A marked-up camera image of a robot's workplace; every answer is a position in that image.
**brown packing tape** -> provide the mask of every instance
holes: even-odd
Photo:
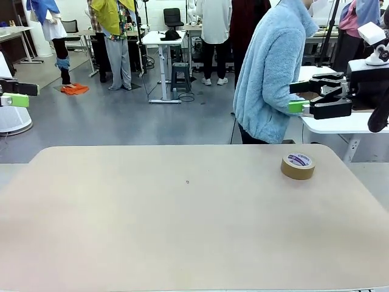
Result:
[[[281,171],[284,175],[300,181],[312,178],[315,170],[315,162],[308,155],[291,153],[285,155],[281,163]]]

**dark green plastic stool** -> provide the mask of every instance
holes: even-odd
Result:
[[[178,73],[184,73],[184,79],[178,79]],[[187,92],[192,89],[192,83],[190,81],[189,64],[188,63],[174,63],[171,67],[171,86],[170,91],[173,88],[185,88]]]

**yellow jacket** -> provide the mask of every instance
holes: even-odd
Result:
[[[135,11],[134,0],[119,0],[127,9]],[[109,33],[120,35],[119,14],[116,0],[92,0],[91,7],[96,12],[97,21]]]

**white sneaker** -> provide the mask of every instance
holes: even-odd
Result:
[[[229,80],[227,78],[224,78],[224,79],[219,78],[218,85],[225,85],[228,82],[229,82]]]
[[[211,86],[211,85],[212,85],[212,82],[211,82],[210,79],[205,79],[205,78],[203,78],[203,79],[201,80],[201,82],[203,82],[206,86]]]

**maroon jacket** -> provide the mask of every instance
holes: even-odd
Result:
[[[230,40],[233,50],[246,53],[256,25],[270,7],[269,0],[232,0]]]

